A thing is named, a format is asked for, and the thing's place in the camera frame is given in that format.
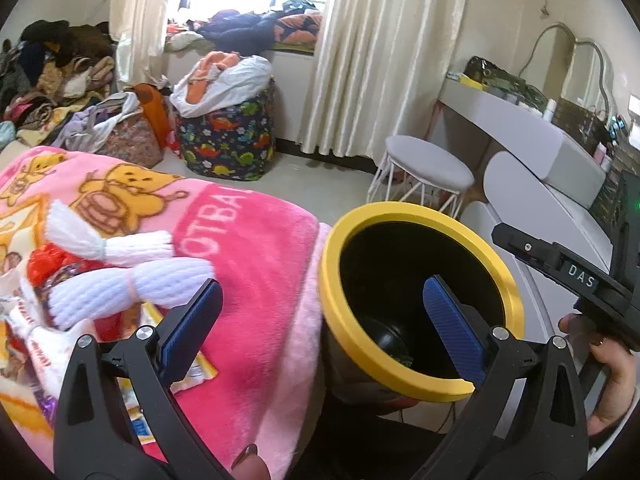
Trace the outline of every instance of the cream curtain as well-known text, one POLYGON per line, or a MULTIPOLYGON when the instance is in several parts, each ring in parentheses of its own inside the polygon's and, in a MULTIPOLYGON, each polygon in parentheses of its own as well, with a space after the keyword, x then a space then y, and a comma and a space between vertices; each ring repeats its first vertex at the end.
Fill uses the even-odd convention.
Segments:
POLYGON ((388 136, 421 136, 465 0, 331 0, 306 99, 302 151, 380 162, 388 136))
POLYGON ((111 0, 109 28, 118 42, 118 86, 151 83, 162 87, 162 52, 167 0, 111 0))

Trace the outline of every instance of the yellow and black container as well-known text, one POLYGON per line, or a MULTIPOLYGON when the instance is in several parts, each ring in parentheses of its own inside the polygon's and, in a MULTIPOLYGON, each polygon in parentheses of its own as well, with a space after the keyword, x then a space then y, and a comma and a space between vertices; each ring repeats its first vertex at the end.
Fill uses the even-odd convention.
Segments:
POLYGON ((515 281, 473 231, 434 210, 381 202, 347 213, 322 254, 320 297, 330 329, 330 387, 350 404, 451 402, 473 385, 456 373, 422 302, 439 274, 489 325, 524 336, 515 281))

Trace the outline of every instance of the floor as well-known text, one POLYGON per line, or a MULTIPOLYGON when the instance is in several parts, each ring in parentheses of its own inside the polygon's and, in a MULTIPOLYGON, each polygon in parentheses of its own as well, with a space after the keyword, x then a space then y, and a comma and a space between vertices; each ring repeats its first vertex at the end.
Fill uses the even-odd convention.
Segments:
MULTIPOLYGON (((373 175, 362 171, 283 153, 276 154, 271 170, 255 182, 200 176, 188 170, 183 161, 169 150, 165 151, 164 159, 154 169, 276 196, 303 207, 329 225, 334 225, 341 216, 366 202, 367 190, 373 179, 373 175)), ((457 414, 462 411, 463 404, 464 401, 457 403, 457 414)), ((447 418, 449 409, 450 404, 420 402, 413 408, 403 410, 402 420, 431 431, 440 428, 440 432, 445 433, 452 426, 452 416, 447 418)), ((385 418, 400 421, 401 415, 396 412, 385 418)))

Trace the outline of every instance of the pink fleece blanket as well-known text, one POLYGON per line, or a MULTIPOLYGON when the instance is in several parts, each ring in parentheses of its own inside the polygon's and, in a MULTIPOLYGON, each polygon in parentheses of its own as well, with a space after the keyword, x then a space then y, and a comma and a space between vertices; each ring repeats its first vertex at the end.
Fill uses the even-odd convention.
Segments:
MULTIPOLYGON (((25 262, 44 242, 42 222, 53 199, 105 237, 166 229, 177 256, 213 263, 224 307, 202 351, 218 376, 176 398, 223 465, 256 442, 273 479, 283 478, 316 372, 316 273, 328 228, 258 192, 39 147, 0 174, 0 234, 16 231, 0 236, 0 259, 18 253, 25 262), (26 214, 33 221, 16 222, 26 214)), ((146 450, 161 457, 156 444, 146 450)))

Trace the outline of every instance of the hand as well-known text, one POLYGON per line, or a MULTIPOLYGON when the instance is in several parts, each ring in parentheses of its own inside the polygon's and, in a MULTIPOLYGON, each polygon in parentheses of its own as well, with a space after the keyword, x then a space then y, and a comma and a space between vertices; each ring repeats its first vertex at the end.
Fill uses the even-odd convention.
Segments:
POLYGON ((231 474, 236 480, 271 480, 269 469, 258 456, 258 447, 249 444, 231 465, 231 474))
MULTIPOLYGON (((564 316, 558 328, 569 333, 569 322, 575 316, 578 314, 564 316)), ((636 357, 616 339, 593 333, 590 341, 593 356, 611 370, 600 402, 587 420, 587 433, 593 436, 619 421, 631 407, 636 390, 636 357)))

